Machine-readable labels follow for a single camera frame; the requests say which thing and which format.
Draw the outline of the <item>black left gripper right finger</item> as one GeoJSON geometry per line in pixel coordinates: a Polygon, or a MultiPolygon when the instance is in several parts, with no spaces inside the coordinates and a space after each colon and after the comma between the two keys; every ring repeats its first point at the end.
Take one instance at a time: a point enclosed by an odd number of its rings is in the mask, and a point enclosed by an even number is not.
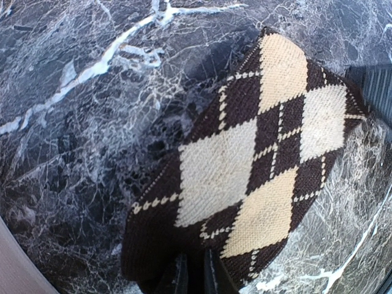
{"type": "Polygon", "coordinates": [[[204,293],[239,293],[219,254],[212,249],[207,249],[204,255],[204,293]]]}

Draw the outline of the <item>brown argyle sock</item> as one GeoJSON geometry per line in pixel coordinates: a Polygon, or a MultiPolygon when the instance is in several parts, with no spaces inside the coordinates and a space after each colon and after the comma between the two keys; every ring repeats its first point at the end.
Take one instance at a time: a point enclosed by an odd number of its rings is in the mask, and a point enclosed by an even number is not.
{"type": "Polygon", "coordinates": [[[121,270],[153,293],[185,254],[203,292],[213,249],[236,288],[280,253],[368,111],[361,91],[265,27],[183,142],[130,207],[121,270]]]}

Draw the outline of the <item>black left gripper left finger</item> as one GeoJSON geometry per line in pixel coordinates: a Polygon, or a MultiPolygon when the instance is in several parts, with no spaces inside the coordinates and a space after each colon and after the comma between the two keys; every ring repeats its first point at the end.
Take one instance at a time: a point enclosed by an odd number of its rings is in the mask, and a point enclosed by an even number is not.
{"type": "Polygon", "coordinates": [[[165,269],[162,276],[162,293],[187,293],[188,280],[187,255],[179,254],[165,269]]]}

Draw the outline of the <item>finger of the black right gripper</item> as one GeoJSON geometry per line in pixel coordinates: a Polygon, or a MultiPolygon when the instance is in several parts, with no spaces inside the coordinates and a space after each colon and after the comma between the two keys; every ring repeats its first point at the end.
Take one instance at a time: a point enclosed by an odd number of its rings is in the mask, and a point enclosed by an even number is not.
{"type": "Polygon", "coordinates": [[[372,111],[380,118],[391,118],[391,64],[349,66],[345,76],[361,88],[372,111]]]}

